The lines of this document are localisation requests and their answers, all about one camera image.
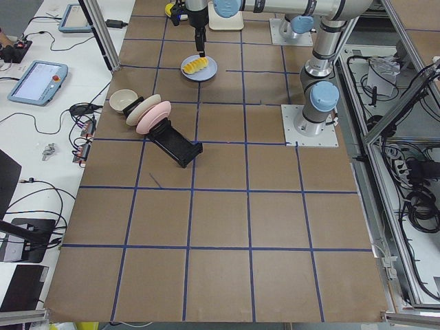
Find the white desk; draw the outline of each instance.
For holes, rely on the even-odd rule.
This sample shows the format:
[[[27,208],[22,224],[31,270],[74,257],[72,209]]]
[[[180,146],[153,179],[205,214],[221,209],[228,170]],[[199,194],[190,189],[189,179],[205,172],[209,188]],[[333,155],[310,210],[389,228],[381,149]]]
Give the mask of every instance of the white desk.
[[[120,19],[128,22],[133,9],[134,0],[99,0],[104,19]],[[35,16],[47,14],[62,17],[66,5],[71,0],[45,0]],[[88,39],[88,34],[63,34],[58,31],[58,21],[51,19],[36,19],[27,27],[25,34],[38,31],[48,31],[56,39],[53,48],[64,49]],[[126,28],[121,30],[111,29],[110,35],[119,52],[122,46]],[[94,96],[111,80],[111,72],[107,70],[98,45],[94,39],[65,52],[50,51],[52,38],[49,34],[33,34],[29,36],[33,44],[25,55],[22,63],[13,64],[7,71],[0,71],[0,76],[20,78],[28,65],[34,60],[64,63],[69,67],[69,73],[63,86],[54,96],[54,99],[44,107],[20,104],[7,100],[7,95],[16,83],[13,80],[0,80],[0,119],[16,112],[32,114],[36,117],[37,127],[40,131],[54,132],[58,128],[60,114],[79,102],[90,102]],[[102,105],[105,101],[107,90],[104,90],[93,102]],[[63,115],[62,129],[56,135],[43,135],[34,129],[31,117],[16,115],[0,124],[0,149],[14,158],[22,165],[21,178],[34,177],[52,183],[57,188],[65,189],[76,195],[83,175],[83,169],[72,163],[72,146],[68,140],[69,131],[74,123],[68,113]],[[76,127],[72,137],[78,137],[80,129]],[[42,160],[42,152],[49,143],[55,143],[56,152]],[[49,188],[44,184],[19,184],[12,201],[41,188]],[[63,194],[63,216],[68,220],[74,201]],[[23,210],[51,210],[58,212],[60,201],[54,191],[45,191],[28,197],[15,205],[10,211]],[[54,219],[56,216],[44,213],[37,214],[7,214],[6,221],[15,217],[35,217]],[[46,251],[41,265],[49,267],[49,273],[43,287],[40,299],[45,300],[54,273],[54,268],[59,251],[50,249]],[[3,301],[9,285],[10,273],[14,267],[11,264],[0,263],[0,303]]]

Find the black stand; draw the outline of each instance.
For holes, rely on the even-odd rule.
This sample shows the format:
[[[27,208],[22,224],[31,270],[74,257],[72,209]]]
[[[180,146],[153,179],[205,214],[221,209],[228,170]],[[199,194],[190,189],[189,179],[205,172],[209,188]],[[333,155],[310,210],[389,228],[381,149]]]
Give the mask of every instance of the black stand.
[[[28,229],[17,227],[16,225],[27,225]],[[40,263],[44,258],[46,247],[50,242],[54,228],[55,220],[51,219],[16,218],[12,220],[12,224],[0,221],[0,232],[7,234],[5,242],[0,246],[0,260],[4,259],[9,237],[11,241],[14,241],[14,237],[20,237],[25,240],[21,262]]]
[[[203,145],[200,142],[193,144],[188,141],[171,126],[171,121],[168,118],[161,120],[146,136],[182,168],[185,168],[198,154],[203,152]]]

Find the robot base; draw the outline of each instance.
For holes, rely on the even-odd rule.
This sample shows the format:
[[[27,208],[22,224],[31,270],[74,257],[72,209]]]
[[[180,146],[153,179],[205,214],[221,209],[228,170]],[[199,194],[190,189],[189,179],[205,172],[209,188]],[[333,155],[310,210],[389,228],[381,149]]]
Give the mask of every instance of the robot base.
[[[282,46],[303,46],[311,47],[314,45],[310,32],[304,33],[299,38],[285,39],[280,35],[279,29],[283,19],[270,19],[270,33],[272,35],[272,44]]]
[[[296,114],[303,110],[303,105],[283,104],[281,105],[281,113],[283,115],[284,136],[288,146],[317,146],[322,148],[336,148],[339,146],[336,137],[335,127],[333,125],[326,126],[324,131],[318,136],[307,137],[299,133],[294,125]]]

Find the brown table surface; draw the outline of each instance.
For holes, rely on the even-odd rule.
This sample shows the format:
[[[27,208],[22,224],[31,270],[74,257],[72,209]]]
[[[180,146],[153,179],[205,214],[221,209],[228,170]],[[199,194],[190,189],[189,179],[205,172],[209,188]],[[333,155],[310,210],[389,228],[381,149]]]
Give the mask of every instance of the brown table surface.
[[[208,31],[196,54],[168,1],[137,0],[109,96],[170,100],[203,153],[182,169],[106,102],[46,307],[53,321],[376,322],[386,301],[344,142],[285,146],[281,104],[303,104],[311,48],[271,44],[273,14]]]

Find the white bowl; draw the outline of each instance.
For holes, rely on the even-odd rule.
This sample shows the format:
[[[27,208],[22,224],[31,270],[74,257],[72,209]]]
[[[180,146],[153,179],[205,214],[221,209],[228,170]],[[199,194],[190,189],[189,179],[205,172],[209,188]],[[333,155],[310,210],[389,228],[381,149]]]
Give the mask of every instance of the white bowl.
[[[116,112],[122,113],[127,106],[138,99],[138,95],[131,89],[120,89],[110,96],[110,107]]]

